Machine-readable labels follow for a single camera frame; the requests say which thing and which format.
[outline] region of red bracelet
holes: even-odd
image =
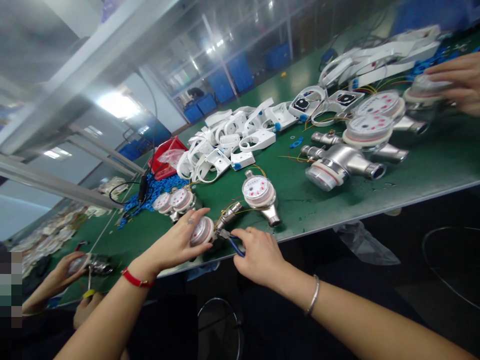
[[[142,281],[134,277],[130,271],[129,268],[126,267],[121,271],[121,274],[125,277],[125,279],[128,280],[128,282],[132,285],[135,285],[136,287],[139,288],[151,288],[154,285],[154,282],[148,282],[146,280]]]

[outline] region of hand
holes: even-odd
[[[165,235],[130,264],[130,273],[138,279],[152,281],[162,270],[183,264],[210,249],[212,244],[209,242],[190,247],[190,237],[195,226],[209,211],[209,208],[189,210]]]
[[[60,294],[71,283],[85,274],[86,269],[80,270],[72,276],[68,276],[67,274],[70,263],[83,255],[85,255],[84,252],[77,251],[64,256],[40,286],[37,287],[33,294],[23,303],[22,313],[24,315],[31,315],[43,311],[47,307],[48,299]]]
[[[83,255],[85,255],[84,252],[76,251],[64,256],[35,290],[35,293],[39,292],[45,299],[50,299],[64,291],[71,283],[80,279],[87,272],[87,269],[77,271],[72,276],[68,276],[67,273],[70,263]]]
[[[432,81],[450,81],[457,88],[442,92],[456,107],[469,115],[480,117],[480,52],[460,56],[425,70]]]
[[[104,299],[104,296],[96,292],[93,296],[84,298],[80,304],[76,307],[75,315],[73,316],[73,328],[77,330],[80,325],[82,325],[85,320],[90,316],[90,314],[95,310],[95,308],[100,304]]]
[[[244,277],[253,282],[272,288],[278,275],[288,265],[280,252],[277,240],[267,232],[247,227],[246,230],[235,229],[232,235],[243,241],[245,257],[235,255],[233,263]]]

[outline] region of screwdriver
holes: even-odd
[[[92,297],[96,291],[92,289],[92,265],[88,265],[88,289],[87,291],[83,294],[83,298],[89,298]]]

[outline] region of white meter cover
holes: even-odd
[[[156,211],[160,213],[168,212],[172,206],[170,205],[170,194],[168,192],[164,192],[151,205]]]
[[[195,247],[210,241],[213,234],[214,222],[209,217],[202,217],[191,233],[190,246]]]
[[[411,85],[409,94],[416,97],[435,96],[442,91],[451,88],[453,82],[450,81],[431,81],[430,75],[418,75]]]
[[[391,117],[365,115],[350,120],[345,136],[359,142],[369,142],[387,136],[394,125]]]
[[[175,191],[170,197],[170,205],[175,209],[182,210],[192,202],[193,194],[187,190]]]
[[[275,196],[275,190],[270,181],[260,175],[247,178],[241,190],[246,202],[254,207],[269,205]]]
[[[356,116],[363,115],[384,115],[396,117],[399,108],[403,108],[404,104],[401,97],[395,90],[378,92],[370,96],[355,110]]]
[[[305,175],[312,183],[317,185],[323,191],[328,192],[337,186],[335,178],[319,167],[310,166],[305,170]]]

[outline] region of red storage bin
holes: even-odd
[[[164,162],[159,161],[160,156],[162,156],[163,153],[165,153],[168,150],[172,149],[180,149],[180,150],[185,150],[187,151],[187,147],[179,140],[178,135],[174,136],[173,138],[165,141],[163,144],[161,144],[158,149],[155,151],[155,155],[153,156],[153,164],[151,166],[151,171],[153,174],[160,168],[165,165]],[[155,175],[155,180],[162,180],[165,178],[168,178],[169,176],[172,176],[177,173],[177,170],[175,170],[173,167],[170,165],[165,166],[160,170],[159,172],[156,173]]]

